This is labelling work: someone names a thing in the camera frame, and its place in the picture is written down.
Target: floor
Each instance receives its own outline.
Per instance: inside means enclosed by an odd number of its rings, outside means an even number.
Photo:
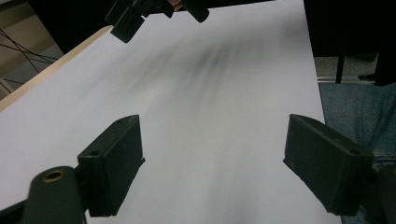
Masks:
[[[52,58],[61,58],[64,54],[54,45],[45,51],[41,52],[40,55],[50,56]],[[32,61],[38,72],[43,71],[47,68],[50,63],[42,63],[42,59],[34,57],[34,59],[40,61]],[[360,81],[358,76],[370,75],[375,71],[376,65],[376,54],[357,55],[354,57],[346,57],[343,82],[357,82],[361,84],[371,84],[373,82]],[[315,58],[315,67],[317,69],[318,81],[319,82],[334,82],[335,74],[337,69],[337,58],[336,57],[317,57]],[[32,77],[37,75],[37,71],[33,66],[26,62],[18,69],[11,73],[3,76],[3,79],[16,90],[22,84],[29,81]]]

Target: white tabletop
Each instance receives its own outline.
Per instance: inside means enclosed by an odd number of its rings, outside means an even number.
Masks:
[[[339,223],[283,162],[290,113],[323,120],[302,0],[152,15],[106,33],[0,113],[0,209],[116,119],[143,164],[118,215],[89,223]]]

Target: black cable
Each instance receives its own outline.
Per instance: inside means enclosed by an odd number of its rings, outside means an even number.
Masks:
[[[10,80],[10,79],[7,79],[7,78],[3,78],[3,80],[7,81],[7,82],[13,82],[13,83],[21,84],[21,85],[26,83],[26,82],[19,82],[19,81]]]
[[[11,40],[11,38],[2,29],[0,29],[0,32],[3,33],[3,36]],[[15,41],[11,40],[11,42],[15,45],[15,47],[17,47],[17,49],[19,49],[22,52],[21,48],[16,44]],[[33,68],[37,71],[37,73],[40,73],[38,69],[35,67],[35,65],[32,63],[32,61],[30,61],[29,57],[25,54],[25,52],[22,52],[22,54],[27,59],[27,61],[33,66]]]
[[[9,91],[9,93],[12,93],[12,91],[9,90],[2,82],[0,82],[0,85],[2,85],[7,91]]]
[[[2,46],[2,47],[4,47],[4,48],[8,48],[8,49],[13,49],[13,50],[16,50],[16,51],[19,51],[19,52],[25,52],[25,53],[28,53],[28,54],[32,54],[32,55],[35,55],[35,56],[37,56],[37,57],[44,57],[44,58],[50,58],[50,59],[53,59],[53,60],[58,60],[58,59],[56,59],[56,58],[52,58],[52,57],[45,56],[45,55],[41,55],[41,54],[36,54],[36,53],[33,53],[33,52],[29,52],[29,51],[27,51],[27,50],[20,51],[20,50],[18,50],[18,49],[12,48],[11,46],[4,45],[4,44],[0,44],[0,46]],[[53,62],[51,62],[51,61],[49,61],[49,60],[47,60],[46,62],[40,61],[40,60],[38,60],[38,59],[32,59],[32,60],[37,61],[37,62],[40,62],[40,63],[53,63]]]

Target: wooden trim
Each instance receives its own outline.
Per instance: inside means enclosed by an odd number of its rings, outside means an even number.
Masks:
[[[42,81],[44,81],[47,77],[52,75],[54,72],[56,72],[59,68],[64,66],[66,63],[68,63],[70,60],[72,60],[76,55],[81,53],[85,48],[87,48],[92,42],[94,42],[96,39],[98,39],[100,36],[102,36],[104,33],[106,33],[108,30],[110,30],[112,26],[107,26],[102,29],[100,29],[98,32],[90,36],[88,39],[86,39],[84,42],[79,44],[77,47],[74,49],[70,50],[68,53],[66,53],[62,58],[60,58],[58,61],[50,65],[48,68],[46,68],[44,71],[42,71],[40,74],[37,76],[33,77],[30,81],[19,87],[17,90],[12,92],[9,96],[7,96],[5,99],[0,101],[0,112],[5,110],[9,105],[12,105],[14,102],[18,101],[24,94],[26,94],[28,91],[32,90],[35,86],[40,84]]]

